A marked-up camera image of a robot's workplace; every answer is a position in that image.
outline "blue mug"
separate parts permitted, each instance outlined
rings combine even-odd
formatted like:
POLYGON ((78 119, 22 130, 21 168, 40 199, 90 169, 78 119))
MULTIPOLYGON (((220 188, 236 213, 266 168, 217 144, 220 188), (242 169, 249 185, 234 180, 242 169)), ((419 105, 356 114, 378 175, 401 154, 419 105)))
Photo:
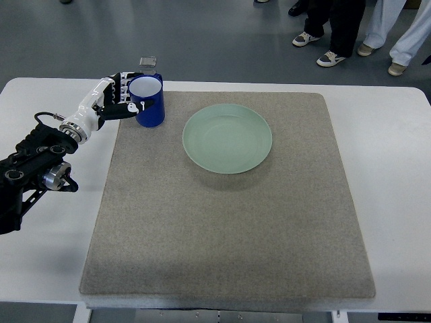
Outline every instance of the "blue mug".
POLYGON ((135 77, 129 82, 129 93, 132 102, 154 101, 152 106, 137 114, 136 120, 141 126, 154 128, 163 122, 163 79, 160 74, 135 77))

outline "white table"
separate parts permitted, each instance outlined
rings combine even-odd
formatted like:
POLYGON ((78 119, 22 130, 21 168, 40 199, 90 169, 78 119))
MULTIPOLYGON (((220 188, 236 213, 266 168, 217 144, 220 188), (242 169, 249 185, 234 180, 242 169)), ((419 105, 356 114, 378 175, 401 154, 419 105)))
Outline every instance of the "white table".
MULTIPOLYGON (((89 79, 10 81, 0 95, 0 158, 36 126, 40 111, 74 113, 89 79)), ((326 100, 374 282, 376 298, 349 312, 431 312, 431 107, 408 87, 164 83, 165 91, 316 92, 326 100)), ((47 124, 59 124, 42 117, 47 124)), ((74 155, 76 193, 48 192, 21 231, 0 236, 0 300, 76 303, 119 122, 107 122, 74 155)))

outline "robotic arm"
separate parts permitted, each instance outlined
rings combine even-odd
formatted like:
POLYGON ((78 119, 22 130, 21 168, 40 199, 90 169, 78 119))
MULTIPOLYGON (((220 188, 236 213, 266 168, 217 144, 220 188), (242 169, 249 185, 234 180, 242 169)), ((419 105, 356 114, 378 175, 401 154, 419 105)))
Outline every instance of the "robotic arm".
POLYGON ((0 234, 20 230, 22 217, 47 191, 77 191, 71 165, 63 157, 75 153, 106 120, 131 118, 153 104, 129 101, 127 84, 142 74, 123 72, 101 79, 67 118, 49 112, 34 116, 36 127, 16 145, 15 153, 0 161, 0 234), (43 124, 41 115, 60 120, 59 129, 43 124), (28 191, 33 192, 23 201, 28 191))

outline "cable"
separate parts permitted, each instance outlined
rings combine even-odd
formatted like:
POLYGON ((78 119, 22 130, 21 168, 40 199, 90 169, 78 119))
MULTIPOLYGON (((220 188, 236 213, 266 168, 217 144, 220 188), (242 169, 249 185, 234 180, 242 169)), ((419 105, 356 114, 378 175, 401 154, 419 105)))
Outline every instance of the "cable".
POLYGON ((36 119, 36 121, 37 121, 39 124, 43 124, 43 122, 42 122, 42 121, 40 121, 39 116, 52 116, 52 117, 54 118, 54 114, 53 114, 53 113, 51 113, 51 112, 38 112, 38 113, 36 113, 36 114, 34 115, 34 118, 36 119))

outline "ceramic plate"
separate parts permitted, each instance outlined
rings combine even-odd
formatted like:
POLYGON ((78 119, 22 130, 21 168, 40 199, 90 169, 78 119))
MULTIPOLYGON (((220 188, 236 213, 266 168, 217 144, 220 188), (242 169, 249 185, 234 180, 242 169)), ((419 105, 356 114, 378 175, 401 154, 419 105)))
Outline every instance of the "ceramic plate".
POLYGON ((202 168, 237 174, 251 170, 268 156, 272 133, 255 111, 237 104, 216 104, 187 121, 183 145, 187 155, 202 168))

